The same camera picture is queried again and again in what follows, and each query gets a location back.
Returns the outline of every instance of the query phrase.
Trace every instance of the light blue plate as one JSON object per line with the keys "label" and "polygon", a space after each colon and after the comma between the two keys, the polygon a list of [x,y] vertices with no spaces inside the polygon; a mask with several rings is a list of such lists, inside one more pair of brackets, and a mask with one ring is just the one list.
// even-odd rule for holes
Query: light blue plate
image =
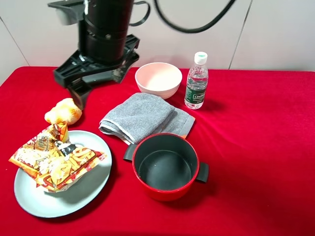
{"label": "light blue plate", "polygon": [[112,155],[106,142],[96,134],[80,130],[69,131],[69,139],[73,144],[105,152],[107,157],[68,190],[59,193],[36,188],[35,181],[18,169],[14,194],[19,205],[29,214],[45,218],[70,214],[92,201],[106,184],[112,166]]}

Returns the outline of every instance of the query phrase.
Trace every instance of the chip bag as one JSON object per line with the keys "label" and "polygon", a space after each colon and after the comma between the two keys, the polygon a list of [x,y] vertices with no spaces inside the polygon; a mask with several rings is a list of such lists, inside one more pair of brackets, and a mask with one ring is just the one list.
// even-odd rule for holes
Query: chip bag
{"label": "chip bag", "polygon": [[66,124],[53,124],[20,147],[9,159],[49,192],[67,190],[107,155],[66,143]]}

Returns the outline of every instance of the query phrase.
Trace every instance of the bottle label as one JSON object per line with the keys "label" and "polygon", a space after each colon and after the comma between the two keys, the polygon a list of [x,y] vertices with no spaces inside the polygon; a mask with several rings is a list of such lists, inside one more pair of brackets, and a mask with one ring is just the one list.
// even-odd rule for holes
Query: bottle label
{"label": "bottle label", "polygon": [[205,99],[206,89],[203,90],[192,90],[186,87],[186,96],[185,99],[187,102],[192,104],[202,103]]}

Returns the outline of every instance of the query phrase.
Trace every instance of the bottle cap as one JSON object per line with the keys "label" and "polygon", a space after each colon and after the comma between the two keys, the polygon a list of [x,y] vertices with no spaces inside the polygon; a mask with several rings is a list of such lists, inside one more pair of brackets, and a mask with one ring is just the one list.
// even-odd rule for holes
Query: bottle cap
{"label": "bottle cap", "polygon": [[195,63],[197,65],[204,65],[207,62],[208,54],[204,52],[198,52],[195,54]]}

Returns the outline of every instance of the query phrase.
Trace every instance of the folded towel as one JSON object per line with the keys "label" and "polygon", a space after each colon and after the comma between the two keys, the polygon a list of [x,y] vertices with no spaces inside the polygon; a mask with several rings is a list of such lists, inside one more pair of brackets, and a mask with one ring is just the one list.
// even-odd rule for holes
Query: folded towel
{"label": "folded towel", "polygon": [[185,138],[194,120],[161,97],[135,93],[112,109],[100,121],[99,129],[104,134],[116,135],[129,145],[138,144],[156,133],[172,133]]}

